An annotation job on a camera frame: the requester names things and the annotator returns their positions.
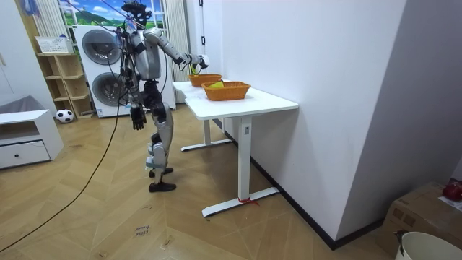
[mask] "orange basket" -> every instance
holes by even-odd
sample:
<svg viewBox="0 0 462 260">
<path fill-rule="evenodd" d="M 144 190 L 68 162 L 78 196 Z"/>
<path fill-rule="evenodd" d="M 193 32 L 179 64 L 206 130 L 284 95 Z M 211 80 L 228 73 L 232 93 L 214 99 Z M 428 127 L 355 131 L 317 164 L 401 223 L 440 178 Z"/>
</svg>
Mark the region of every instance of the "orange basket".
<svg viewBox="0 0 462 260">
<path fill-rule="evenodd" d="M 225 87 L 209 87 L 214 83 L 216 82 L 202 83 L 207 97 L 213 101 L 243 99 L 245 98 L 247 90 L 250 88 L 249 84 L 242 82 L 223 82 Z"/>
<path fill-rule="evenodd" d="M 194 87 L 200 87 L 202 83 L 218 82 L 222 80 L 222 75 L 220 74 L 188 75 L 188 77 Z"/>
</svg>

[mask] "window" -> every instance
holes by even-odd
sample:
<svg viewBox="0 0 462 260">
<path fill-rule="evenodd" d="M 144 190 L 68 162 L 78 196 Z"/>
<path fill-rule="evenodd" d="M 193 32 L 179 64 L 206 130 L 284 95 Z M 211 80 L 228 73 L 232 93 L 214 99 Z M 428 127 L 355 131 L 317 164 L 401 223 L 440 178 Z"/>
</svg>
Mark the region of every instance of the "window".
<svg viewBox="0 0 462 260">
<path fill-rule="evenodd" d="M 114 9 L 100 0 L 69 0 L 78 10 L 65 0 L 58 0 L 63 13 L 64 21 L 68 28 L 72 25 L 101 25 L 120 26 L 124 21 L 122 5 L 126 0 L 105 0 Z M 164 0 L 138 0 L 146 4 L 146 10 L 152 12 L 152 17 L 147 21 L 146 28 L 158 27 L 166 32 Z"/>
</svg>

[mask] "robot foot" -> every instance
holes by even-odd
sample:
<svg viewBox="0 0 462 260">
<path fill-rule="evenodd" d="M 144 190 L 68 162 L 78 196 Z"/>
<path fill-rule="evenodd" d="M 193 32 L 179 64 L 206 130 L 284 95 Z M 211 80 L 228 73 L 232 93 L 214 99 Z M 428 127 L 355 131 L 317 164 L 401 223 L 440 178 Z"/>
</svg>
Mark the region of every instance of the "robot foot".
<svg viewBox="0 0 462 260">
<path fill-rule="evenodd" d="M 166 191 L 173 191 L 176 189 L 176 185 L 173 183 L 165 183 L 165 182 L 160 182 L 160 183 L 151 183 L 149 185 L 149 192 L 166 192 Z"/>
<path fill-rule="evenodd" d="M 165 175 L 165 174 L 168 174 L 168 173 L 172 173 L 172 172 L 173 172 L 173 168 L 167 167 L 167 168 L 165 169 L 164 175 Z M 150 177 L 150 178 L 154 178 L 155 176 L 156 176 L 156 174 L 154 173 L 154 169 L 150 170 L 150 171 L 149 171 L 149 177 Z"/>
</svg>

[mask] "white bucket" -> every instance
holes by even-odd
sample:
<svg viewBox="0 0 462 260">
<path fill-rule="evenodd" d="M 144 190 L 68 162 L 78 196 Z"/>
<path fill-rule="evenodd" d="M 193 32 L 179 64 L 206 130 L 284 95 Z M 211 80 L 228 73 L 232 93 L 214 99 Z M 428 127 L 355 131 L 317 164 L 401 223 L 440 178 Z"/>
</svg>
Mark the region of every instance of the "white bucket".
<svg viewBox="0 0 462 260">
<path fill-rule="evenodd" d="M 456 260 L 462 250 L 433 235 L 409 232 L 397 235 L 400 241 L 395 260 Z"/>
</svg>

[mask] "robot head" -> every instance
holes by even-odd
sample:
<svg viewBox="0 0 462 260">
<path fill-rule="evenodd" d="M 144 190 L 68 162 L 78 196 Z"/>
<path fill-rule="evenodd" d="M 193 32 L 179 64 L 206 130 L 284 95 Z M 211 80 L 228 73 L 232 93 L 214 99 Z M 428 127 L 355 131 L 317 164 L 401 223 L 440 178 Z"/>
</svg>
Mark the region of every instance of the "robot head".
<svg viewBox="0 0 462 260">
<path fill-rule="evenodd" d="M 133 20 L 145 27 L 147 20 L 152 17 L 152 12 L 146 12 L 146 6 L 144 4 L 138 3 L 137 1 L 126 1 L 122 6 L 122 10 L 129 12 L 132 15 Z"/>
</svg>

